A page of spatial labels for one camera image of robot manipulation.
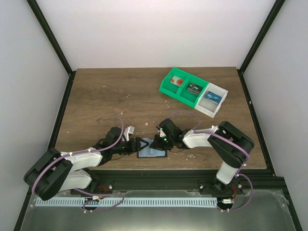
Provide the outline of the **green bin left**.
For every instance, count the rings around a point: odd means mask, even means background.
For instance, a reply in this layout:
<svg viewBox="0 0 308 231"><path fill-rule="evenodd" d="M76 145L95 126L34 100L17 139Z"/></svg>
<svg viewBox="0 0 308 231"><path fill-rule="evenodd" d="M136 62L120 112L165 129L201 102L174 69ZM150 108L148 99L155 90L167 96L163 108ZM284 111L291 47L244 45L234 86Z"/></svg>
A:
<svg viewBox="0 0 308 231"><path fill-rule="evenodd" d="M179 79L182 79L182 83L179 86L176 85L171 81L173 77L178 77ZM190 79L190 77L191 74L189 74L188 72L185 72L181 69L174 67L162 80L161 85L159 87L159 91L173 99L177 99L180 90L183 87L183 82L187 79Z"/></svg>

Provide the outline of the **green bin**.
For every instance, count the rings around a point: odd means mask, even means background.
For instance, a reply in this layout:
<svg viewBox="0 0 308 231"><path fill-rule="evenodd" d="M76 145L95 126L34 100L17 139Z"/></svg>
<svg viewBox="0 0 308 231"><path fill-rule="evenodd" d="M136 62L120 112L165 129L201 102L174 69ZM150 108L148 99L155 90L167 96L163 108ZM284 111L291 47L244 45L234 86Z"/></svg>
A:
<svg viewBox="0 0 308 231"><path fill-rule="evenodd" d="M179 88L177 100L194 108L209 82L199 77L189 75Z"/></svg>
<svg viewBox="0 0 308 231"><path fill-rule="evenodd" d="M173 77L178 77L179 79L182 79L182 83L179 86L176 85L171 81ZM161 85L159 87L159 91L173 99L177 99L180 90L183 87L183 82L187 79L190 79L190 77L191 74L189 74L188 72L185 72L181 69L174 67L162 80Z"/></svg>

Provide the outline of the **left black frame post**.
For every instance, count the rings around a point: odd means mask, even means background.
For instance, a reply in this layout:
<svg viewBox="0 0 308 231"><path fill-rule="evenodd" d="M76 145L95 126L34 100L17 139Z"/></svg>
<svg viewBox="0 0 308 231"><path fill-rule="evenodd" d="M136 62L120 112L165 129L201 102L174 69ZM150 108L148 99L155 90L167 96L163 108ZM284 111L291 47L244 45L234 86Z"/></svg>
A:
<svg viewBox="0 0 308 231"><path fill-rule="evenodd" d="M62 66L64 67L66 73L71 76L73 74L73 70L68 62L68 60L65 57L65 54L63 53L51 27L49 26L49 23L47 19L45 18L38 2L36 0L26 0L28 3L31 11L33 12L35 18L37 19L39 25L41 26L43 32L45 33L47 39L49 40L53 50L55 51L58 59L60 60Z"/></svg>

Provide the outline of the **red white card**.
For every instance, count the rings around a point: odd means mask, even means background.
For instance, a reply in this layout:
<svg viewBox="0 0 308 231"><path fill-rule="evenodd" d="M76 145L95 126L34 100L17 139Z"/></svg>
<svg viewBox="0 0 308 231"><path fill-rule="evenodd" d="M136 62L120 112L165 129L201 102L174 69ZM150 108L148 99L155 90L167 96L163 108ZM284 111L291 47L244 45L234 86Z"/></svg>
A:
<svg viewBox="0 0 308 231"><path fill-rule="evenodd" d="M177 77L177 76L173 76L172 79L170 80L170 82L178 87L180 87L184 80L180 77Z"/></svg>

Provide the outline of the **green bin middle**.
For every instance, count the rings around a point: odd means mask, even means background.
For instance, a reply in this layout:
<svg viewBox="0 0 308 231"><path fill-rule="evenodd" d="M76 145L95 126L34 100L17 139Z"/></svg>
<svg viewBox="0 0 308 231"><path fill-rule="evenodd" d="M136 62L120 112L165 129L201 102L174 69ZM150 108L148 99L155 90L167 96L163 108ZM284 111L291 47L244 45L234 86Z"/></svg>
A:
<svg viewBox="0 0 308 231"><path fill-rule="evenodd" d="M179 88L177 100L194 108L209 82L199 77L189 75Z"/></svg>

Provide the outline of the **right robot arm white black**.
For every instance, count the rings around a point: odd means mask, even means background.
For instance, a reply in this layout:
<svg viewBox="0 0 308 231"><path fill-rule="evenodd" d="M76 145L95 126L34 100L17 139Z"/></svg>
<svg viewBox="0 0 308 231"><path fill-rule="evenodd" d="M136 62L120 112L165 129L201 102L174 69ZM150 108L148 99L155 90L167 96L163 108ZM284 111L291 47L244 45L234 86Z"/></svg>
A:
<svg viewBox="0 0 308 231"><path fill-rule="evenodd" d="M170 151L174 147L183 150L212 147L216 151L222 164L211 187L218 193L226 193L231 189L231 181L249 161L255 146L250 137L228 121L208 129L182 130L167 118L158 125L157 130L159 134L154 136L150 144L152 149Z"/></svg>

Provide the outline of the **black aluminium front rail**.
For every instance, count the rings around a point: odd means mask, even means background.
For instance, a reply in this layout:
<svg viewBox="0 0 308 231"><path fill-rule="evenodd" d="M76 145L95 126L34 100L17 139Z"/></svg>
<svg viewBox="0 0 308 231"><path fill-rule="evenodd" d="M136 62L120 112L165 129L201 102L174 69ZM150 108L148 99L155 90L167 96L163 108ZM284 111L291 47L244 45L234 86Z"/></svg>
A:
<svg viewBox="0 0 308 231"><path fill-rule="evenodd" d="M94 181L87 192L126 192L130 190L199 190L216 179L216 169L197 170L90 170ZM287 190L283 177L277 177L267 169L241 170L257 190Z"/></svg>

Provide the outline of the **black frame post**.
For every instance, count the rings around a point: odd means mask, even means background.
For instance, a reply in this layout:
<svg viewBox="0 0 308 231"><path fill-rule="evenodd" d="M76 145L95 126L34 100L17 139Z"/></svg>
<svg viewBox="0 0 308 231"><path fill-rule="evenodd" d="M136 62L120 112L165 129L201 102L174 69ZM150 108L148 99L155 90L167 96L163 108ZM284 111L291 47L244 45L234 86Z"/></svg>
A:
<svg viewBox="0 0 308 231"><path fill-rule="evenodd" d="M243 75L247 70L248 66L250 65L254 55L256 54L258 48L260 47L262 41L264 40L265 36L267 35L269 29L271 28L272 24L274 23L277 15L279 14L281 8L283 7L285 0L276 0L268 13L261 29L259 30L252 46L250 47L242 65L238 70L239 75Z"/></svg>
<svg viewBox="0 0 308 231"><path fill-rule="evenodd" d="M47 39L49 40L53 50L55 51L58 59L60 60L62 66L64 67L66 73L71 76L73 74L73 70L68 62L68 60L65 57L65 54L63 53L51 27L49 26L49 23L47 19L45 18L38 2L36 0L26 0L28 3L31 11L33 12L35 18L37 19L39 25L41 26L43 32L45 33Z"/></svg>

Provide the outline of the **black card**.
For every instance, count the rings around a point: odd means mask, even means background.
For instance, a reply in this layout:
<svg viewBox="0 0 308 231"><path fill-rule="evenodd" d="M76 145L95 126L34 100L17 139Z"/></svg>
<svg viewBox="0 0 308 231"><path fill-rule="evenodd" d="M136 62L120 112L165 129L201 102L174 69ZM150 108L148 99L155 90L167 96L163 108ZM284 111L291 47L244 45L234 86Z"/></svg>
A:
<svg viewBox="0 0 308 231"><path fill-rule="evenodd" d="M187 91L190 93L193 93L195 95L199 95L202 91L203 87L194 84L194 83L190 83L189 86L187 87Z"/></svg>

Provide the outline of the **right black frame post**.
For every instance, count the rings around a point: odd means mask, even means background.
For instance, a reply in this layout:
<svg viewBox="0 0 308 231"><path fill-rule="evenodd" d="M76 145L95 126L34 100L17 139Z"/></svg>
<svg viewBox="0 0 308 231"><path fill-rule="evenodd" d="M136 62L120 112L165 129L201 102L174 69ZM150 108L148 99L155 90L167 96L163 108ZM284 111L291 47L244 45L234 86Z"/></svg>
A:
<svg viewBox="0 0 308 231"><path fill-rule="evenodd" d="M271 28L272 24L274 23L277 15L279 14L281 8L283 7L285 0L276 0L268 13L261 29L259 30L252 46L250 47L242 65L238 70L239 75L243 75L247 70L248 66L250 65L254 55L256 54L258 48L260 47L262 41L264 40L265 36L267 35L269 29Z"/></svg>

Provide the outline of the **black card holder wallet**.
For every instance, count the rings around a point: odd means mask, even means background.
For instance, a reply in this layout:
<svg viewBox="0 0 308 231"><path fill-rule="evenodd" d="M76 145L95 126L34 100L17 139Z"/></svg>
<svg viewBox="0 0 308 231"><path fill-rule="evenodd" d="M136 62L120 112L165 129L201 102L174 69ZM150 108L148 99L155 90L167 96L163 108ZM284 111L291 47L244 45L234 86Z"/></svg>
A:
<svg viewBox="0 0 308 231"><path fill-rule="evenodd" d="M156 149L151 149L150 144L153 142L153 139L149 138L142 138L149 142L149 146L141 150L140 152L137 152L137 158L166 158L167 157L167 151L160 151Z"/></svg>

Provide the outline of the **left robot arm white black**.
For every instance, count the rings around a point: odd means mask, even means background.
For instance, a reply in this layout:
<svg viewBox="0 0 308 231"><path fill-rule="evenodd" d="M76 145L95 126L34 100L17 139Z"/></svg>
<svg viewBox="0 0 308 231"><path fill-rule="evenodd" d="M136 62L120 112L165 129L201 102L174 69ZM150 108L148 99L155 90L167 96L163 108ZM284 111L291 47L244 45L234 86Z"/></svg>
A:
<svg viewBox="0 0 308 231"><path fill-rule="evenodd" d="M86 150L69 153L50 148L26 172L24 182L31 188L32 193L43 201L51 199L61 191L85 189L94 180L89 173L89 167L109 162L114 154L130 155L149 146L146 139L130 138L131 134L132 126L125 130L112 127L105 138Z"/></svg>

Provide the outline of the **white bin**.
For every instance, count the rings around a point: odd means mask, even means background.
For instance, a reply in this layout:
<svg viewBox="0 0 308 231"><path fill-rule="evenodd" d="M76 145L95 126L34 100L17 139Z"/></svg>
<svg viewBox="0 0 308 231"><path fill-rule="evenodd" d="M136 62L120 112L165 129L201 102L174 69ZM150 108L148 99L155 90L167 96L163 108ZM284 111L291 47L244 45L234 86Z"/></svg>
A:
<svg viewBox="0 0 308 231"><path fill-rule="evenodd" d="M227 94L227 90L213 83L209 83L204 92L201 93L195 106L195 110L209 116L210 118L214 118L226 99Z"/></svg>

